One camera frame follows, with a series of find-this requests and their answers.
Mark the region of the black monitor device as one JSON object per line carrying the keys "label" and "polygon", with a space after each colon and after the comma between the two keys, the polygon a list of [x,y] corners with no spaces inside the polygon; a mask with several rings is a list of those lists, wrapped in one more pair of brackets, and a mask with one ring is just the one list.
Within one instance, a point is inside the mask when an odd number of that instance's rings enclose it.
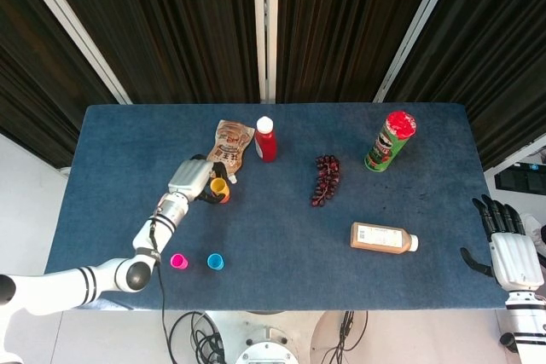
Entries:
{"label": "black monitor device", "polygon": [[495,175],[496,189],[546,195],[546,165],[515,163]]}

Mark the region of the red grape bunch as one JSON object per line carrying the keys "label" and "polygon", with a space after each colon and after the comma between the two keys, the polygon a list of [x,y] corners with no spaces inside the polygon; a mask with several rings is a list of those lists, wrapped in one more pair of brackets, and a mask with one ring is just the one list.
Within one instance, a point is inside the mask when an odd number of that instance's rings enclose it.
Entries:
{"label": "red grape bunch", "polygon": [[332,199],[340,184],[340,161],[333,155],[316,158],[317,179],[311,196],[311,205],[322,207]]}

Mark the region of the white frame post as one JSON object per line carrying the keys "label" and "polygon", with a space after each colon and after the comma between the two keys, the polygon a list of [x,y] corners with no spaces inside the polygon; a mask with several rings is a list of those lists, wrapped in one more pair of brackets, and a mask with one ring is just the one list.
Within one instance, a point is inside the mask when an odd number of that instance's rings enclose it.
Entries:
{"label": "white frame post", "polygon": [[279,0],[254,0],[258,85],[262,103],[276,102]]}
{"label": "white frame post", "polygon": [[524,147],[522,147],[518,151],[510,154],[501,163],[487,169],[484,172],[484,177],[485,178],[493,177],[494,175],[496,175],[496,174],[500,173],[501,171],[507,169],[508,167],[512,166],[516,162],[519,162],[522,159],[532,155],[536,151],[539,151],[540,149],[542,149],[545,146],[546,146],[546,133],[542,134],[540,137],[533,140],[532,142],[526,144]]}
{"label": "white frame post", "polygon": [[125,91],[124,86],[107,63],[103,53],[99,50],[69,2],[67,0],[42,1],[118,104],[132,104],[132,100]]}
{"label": "white frame post", "polygon": [[375,93],[372,100],[373,103],[382,103],[386,99],[388,91],[402,70],[438,2],[439,0],[421,0],[419,3],[404,37],[392,58],[391,64]]}

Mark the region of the red ketchup squeeze bottle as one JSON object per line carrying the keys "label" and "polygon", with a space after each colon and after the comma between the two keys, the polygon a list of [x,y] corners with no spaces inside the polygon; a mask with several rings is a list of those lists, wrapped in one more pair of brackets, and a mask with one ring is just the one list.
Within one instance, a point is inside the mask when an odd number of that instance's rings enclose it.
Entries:
{"label": "red ketchup squeeze bottle", "polygon": [[258,156],[271,163],[276,159],[277,144],[273,120],[263,116],[257,120],[254,140]]}

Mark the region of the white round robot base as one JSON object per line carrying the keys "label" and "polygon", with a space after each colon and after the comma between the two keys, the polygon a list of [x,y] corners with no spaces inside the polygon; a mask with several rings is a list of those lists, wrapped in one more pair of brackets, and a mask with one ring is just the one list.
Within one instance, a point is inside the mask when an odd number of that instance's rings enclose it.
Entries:
{"label": "white round robot base", "polygon": [[249,311],[235,364],[299,364],[293,339],[282,328],[282,311]]}

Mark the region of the orange juice bottle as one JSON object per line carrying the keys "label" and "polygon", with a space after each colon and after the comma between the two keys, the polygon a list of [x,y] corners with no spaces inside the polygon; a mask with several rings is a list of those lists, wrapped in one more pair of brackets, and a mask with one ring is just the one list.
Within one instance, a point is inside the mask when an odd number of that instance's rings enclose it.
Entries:
{"label": "orange juice bottle", "polygon": [[419,239],[403,228],[354,222],[351,225],[350,246],[367,251],[402,254],[417,251]]}

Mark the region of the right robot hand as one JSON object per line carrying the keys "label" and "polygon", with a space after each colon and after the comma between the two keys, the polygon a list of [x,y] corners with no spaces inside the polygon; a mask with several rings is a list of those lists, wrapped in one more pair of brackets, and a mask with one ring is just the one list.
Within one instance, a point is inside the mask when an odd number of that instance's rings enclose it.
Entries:
{"label": "right robot hand", "polygon": [[491,277],[506,292],[534,292],[544,285],[540,258],[522,215],[509,204],[483,194],[472,199],[485,231],[491,264],[477,262],[462,247],[460,254],[472,270]]}

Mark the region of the blue velvet tablecloth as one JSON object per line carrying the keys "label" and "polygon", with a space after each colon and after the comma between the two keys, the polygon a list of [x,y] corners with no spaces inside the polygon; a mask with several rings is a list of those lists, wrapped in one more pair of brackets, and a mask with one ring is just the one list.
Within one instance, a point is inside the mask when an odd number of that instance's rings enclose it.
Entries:
{"label": "blue velvet tablecloth", "polygon": [[[487,191],[463,106],[405,103],[417,131],[382,173],[363,159],[393,103],[101,105],[89,107],[61,205],[48,272],[129,257],[132,241],[177,167],[209,153],[221,119],[272,118],[278,154],[249,147],[223,205],[195,201],[136,294],[107,299],[134,309],[326,310],[496,309],[497,283],[471,270],[460,249],[486,263],[490,252],[472,199]],[[340,161],[340,184],[311,205],[316,158]],[[351,225],[403,228],[417,251],[351,248]],[[211,253],[224,268],[209,269]]]}

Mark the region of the green Pringles can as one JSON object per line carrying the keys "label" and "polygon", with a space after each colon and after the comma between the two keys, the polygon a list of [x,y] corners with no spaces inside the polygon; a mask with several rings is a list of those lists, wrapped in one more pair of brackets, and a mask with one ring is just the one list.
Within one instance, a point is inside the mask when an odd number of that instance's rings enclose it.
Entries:
{"label": "green Pringles can", "polygon": [[415,118],[405,111],[387,115],[375,138],[373,147],[364,157],[365,166],[374,172],[385,171],[417,130]]}

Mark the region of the brown spout pouch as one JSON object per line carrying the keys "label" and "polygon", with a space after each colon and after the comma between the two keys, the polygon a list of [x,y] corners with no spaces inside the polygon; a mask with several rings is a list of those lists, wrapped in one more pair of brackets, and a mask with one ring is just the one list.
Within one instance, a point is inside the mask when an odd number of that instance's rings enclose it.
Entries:
{"label": "brown spout pouch", "polygon": [[222,162],[227,177],[237,183],[236,172],[242,167],[242,160],[247,146],[254,137],[255,129],[242,123],[221,119],[215,132],[215,143],[207,159]]}

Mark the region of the dark slatted curtain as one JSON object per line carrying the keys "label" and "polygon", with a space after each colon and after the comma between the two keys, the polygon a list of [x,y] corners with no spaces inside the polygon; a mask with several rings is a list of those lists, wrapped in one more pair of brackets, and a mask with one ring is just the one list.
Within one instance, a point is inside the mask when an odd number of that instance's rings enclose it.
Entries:
{"label": "dark slatted curtain", "polygon": [[[276,101],[370,102],[421,0],[278,0]],[[134,103],[256,103],[254,0],[67,0]],[[484,167],[546,134],[546,0],[439,0],[388,102],[457,102]],[[0,0],[0,135],[72,163],[115,97],[44,0]]]}

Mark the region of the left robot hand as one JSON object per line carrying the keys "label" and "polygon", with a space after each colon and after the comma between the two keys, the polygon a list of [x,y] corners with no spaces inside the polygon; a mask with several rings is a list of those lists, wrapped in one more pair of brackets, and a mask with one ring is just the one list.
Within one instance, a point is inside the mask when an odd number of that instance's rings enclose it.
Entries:
{"label": "left robot hand", "polygon": [[170,194],[184,195],[189,202],[202,200],[209,204],[220,204],[212,191],[206,188],[212,180],[212,173],[227,181],[227,172],[222,162],[209,161],[204,155],[196,154],[184,160],[168,183]]}

